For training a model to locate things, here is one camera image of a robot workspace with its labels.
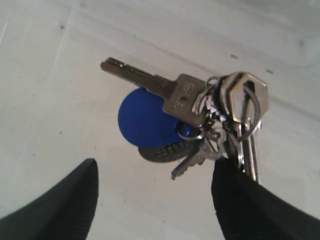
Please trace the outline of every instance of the white surface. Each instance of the white surface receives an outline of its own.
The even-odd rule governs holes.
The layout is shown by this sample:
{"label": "white surface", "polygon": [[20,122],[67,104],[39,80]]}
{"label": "white surface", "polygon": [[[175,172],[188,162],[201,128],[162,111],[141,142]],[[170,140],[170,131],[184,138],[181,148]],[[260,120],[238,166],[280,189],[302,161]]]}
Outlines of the white surface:
{"label": "white surface", "polygon": [[171,79],[264,79],[261,182],[320,218],[319,4],[291,3],[0,0],[0,217],[96,158],[89,240],[223,239],[213,162],[171,181],[176,163],[148,163],[121,136],[118,107],[134,86],[100,70],[111,56]]}

